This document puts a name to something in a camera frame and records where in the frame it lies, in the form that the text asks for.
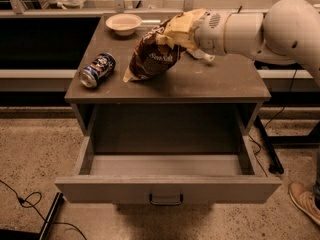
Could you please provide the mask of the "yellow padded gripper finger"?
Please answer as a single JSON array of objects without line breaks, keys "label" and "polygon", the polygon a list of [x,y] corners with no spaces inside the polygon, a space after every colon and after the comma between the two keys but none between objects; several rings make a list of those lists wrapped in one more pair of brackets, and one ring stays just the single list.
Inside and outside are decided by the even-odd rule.
[{"label": "yellow padded gripper finger", "polygon": [[195,9],[173,17],[164,31],[167,45],[171,48],[178,45],[186,49],[196,49],[195,31],[204,22],[205,14],[205,9]]}]

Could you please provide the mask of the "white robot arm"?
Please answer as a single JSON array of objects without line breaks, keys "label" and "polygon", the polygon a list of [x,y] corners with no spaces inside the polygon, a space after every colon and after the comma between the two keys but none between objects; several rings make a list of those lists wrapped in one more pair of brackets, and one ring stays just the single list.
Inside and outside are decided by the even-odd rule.
[{"label": "white robot arm", "polygon": [[301,65],[320,84],[320,15],[304,0],[280,0],[267,13],[197,9],[173,17],[171,46],[275,65]]}]

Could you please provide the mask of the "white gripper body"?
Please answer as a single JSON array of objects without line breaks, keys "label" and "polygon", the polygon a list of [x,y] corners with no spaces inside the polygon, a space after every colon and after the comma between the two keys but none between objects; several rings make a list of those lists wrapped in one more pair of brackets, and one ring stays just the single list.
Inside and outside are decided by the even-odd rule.
[{"label": "white gripper body", "polygon": [[224,56],[224,34],[228,18],[228,11],[207,11],[202,17],[202,24],[195,31],[195,41],[198,47],[211,55]]}]

